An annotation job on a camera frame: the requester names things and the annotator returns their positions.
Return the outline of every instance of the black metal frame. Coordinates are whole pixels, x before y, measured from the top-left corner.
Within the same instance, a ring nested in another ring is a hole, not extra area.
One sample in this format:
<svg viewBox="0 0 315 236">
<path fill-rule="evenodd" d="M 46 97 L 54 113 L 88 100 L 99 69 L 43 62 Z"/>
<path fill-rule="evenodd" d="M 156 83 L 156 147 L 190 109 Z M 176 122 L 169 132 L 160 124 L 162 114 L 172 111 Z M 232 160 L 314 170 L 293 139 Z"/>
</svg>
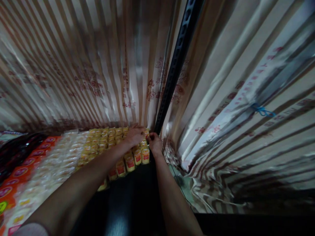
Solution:
<svg viewBox="0 0 315 236">
<path fill-rule="evenodd" d="M 202 11 L 204 0 L 187 0 L 176 46 L 167 76 L 163 97 L 157 114 L 154 132 L 160 134 L 168 107 L 189 49 L 191 39 Z"/>
</svg>

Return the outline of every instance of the curtain fold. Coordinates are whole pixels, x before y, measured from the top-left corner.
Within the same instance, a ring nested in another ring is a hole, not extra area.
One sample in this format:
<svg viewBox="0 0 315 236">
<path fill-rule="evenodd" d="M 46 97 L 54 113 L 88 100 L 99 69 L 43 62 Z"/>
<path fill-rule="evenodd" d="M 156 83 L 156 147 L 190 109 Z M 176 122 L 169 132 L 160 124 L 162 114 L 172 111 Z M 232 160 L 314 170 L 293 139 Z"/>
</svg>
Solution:
<svg viewBox="0 0 315 236">
<path fill-rule="evenodd" d="M 170 162 L 193 178 L 196 211 L 276 212 L 285 203 L 268 212 L 233 200 L 314 185 L 314 10 L 205 2 L 163 126 Z"/>
<path fill-rule="evenodd" d="M 2 1 L 0 9 L 1 129 L 154 125 L 176 1 Z"/>
</svg>

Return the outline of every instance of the snack pile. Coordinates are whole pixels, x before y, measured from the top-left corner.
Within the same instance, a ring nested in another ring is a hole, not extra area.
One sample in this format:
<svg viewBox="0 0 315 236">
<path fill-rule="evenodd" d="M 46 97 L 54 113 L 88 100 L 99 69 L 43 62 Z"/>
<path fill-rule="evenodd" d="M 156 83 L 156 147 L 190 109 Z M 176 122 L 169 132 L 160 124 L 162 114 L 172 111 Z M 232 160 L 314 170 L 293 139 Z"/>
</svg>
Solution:
<svg viewBox="0 0 315 236">
<path fill-rule="evenodd" d="M 89 163 L 98 154 L 101 154 L 102 152 L 119 144 L 126 138 L 128 131 L 128 127 L 90 129 L 76 170 Z M 146 137 L 149 135 L 149 129 L 146 129 L 145 134 Z M 148 164 L 150 162 L 149 157 L 150 151 L 148 144 L 146 138 L 143 137 L 143 140 L 131 150 L 126 152 L 125 155 L 116 163 L 116 166 L 110 170 L 108 175 L 109 181 L 114 181 L 118 177 L 124 177 L 128 172 L 134 171 L 136 166 L 141 163 Z M 107 179 L 104 180 L 104 183 L 100 186 L 98 191 L 106 188 Z"/>
<path fill-rule="evenodd" d="M 67 178 L 77 165 L 87 132 L 48 137 L 0 187 L 5 212 L 3 235 L 11 235 Z"/>
</svg>

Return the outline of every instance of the person's right hand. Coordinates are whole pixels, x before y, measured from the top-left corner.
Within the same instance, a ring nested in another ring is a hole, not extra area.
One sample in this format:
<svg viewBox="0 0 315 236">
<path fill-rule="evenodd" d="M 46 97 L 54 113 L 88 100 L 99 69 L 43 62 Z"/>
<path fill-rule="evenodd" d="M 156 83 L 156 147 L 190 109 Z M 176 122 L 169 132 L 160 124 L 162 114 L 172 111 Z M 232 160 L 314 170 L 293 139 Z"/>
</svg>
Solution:
<svg viewBox="0 0 315 236">
<path fill-rule="evenodd" d="M 150 133 L 148 136 L 148 142 L 153 155 L 162 153 L 162 140 L 157 133 Z"/>
</svg>

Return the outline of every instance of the blue string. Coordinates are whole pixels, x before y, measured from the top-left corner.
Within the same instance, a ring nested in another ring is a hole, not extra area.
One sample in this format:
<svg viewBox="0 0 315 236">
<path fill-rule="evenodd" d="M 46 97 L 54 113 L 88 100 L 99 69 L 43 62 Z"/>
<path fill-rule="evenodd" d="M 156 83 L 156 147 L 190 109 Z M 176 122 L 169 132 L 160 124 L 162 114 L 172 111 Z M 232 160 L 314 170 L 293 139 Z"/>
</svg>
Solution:
<svg viewBox="0 0 315 236">
<path fill-rule="evenodd" d="M 276 114 L 271 111 L 267 111 L 265 107 L 260 107 L 258 103 L 254 103 L 251 106 L 256 112 L 259 112 L 260 115 L 262 116 L 267 116 L 267 117 L 275 117 Z"/>
</svg>

